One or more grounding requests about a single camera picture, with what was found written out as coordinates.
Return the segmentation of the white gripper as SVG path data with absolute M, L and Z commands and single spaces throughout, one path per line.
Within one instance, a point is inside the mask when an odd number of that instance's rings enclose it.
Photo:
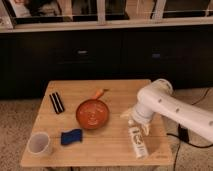
M 154 112 L 149 109 L 147 106 L 137 103 L 133 109 L 128 108 L 125 110 L 120 117 L 123 119 L 129 119 L 132 115 L 132 118 L 141 124 L 141 128 L 146 136 L 150 133 L 150 122 L 153 118 Z

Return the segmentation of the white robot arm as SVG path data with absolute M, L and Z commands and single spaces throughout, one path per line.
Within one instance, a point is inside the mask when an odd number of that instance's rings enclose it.
M 133 119 L 149 134 L 151 120 L 159 113 L 213 143 L 213 112 L 177 100 L 172 93 L 168 80 L 157 79 L 138 91 L 136 104 L 120 117 Z

